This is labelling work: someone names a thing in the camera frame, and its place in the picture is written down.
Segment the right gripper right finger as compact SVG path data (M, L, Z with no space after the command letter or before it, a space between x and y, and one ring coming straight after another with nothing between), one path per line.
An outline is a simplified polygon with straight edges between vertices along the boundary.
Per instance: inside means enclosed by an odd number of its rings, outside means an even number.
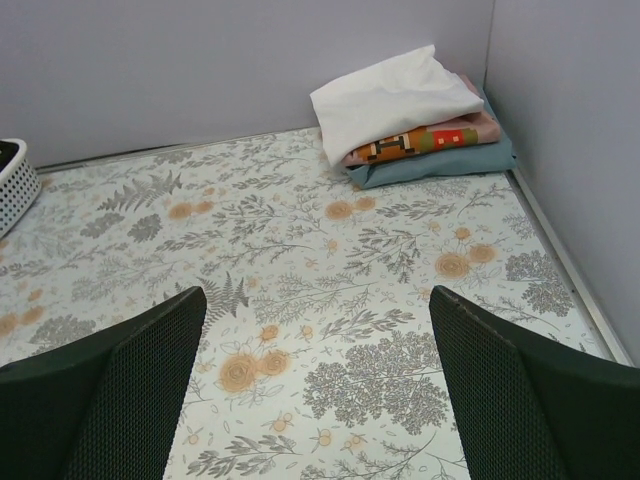
M639 371L437 286L436 345L473 479L636 479Z

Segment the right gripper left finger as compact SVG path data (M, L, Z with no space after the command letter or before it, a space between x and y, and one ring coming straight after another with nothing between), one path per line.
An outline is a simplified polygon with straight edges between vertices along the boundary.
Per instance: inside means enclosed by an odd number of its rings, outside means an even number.
M160 479L204 324L191 287L1 369L4 479Z

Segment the white t shirt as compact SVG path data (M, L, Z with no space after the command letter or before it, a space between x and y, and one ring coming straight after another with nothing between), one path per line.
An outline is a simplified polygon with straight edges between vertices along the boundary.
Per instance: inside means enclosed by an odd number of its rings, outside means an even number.
M336 78L310 94L331 166L373 141L483 110L484 100L435 53L434 45L420 47Z

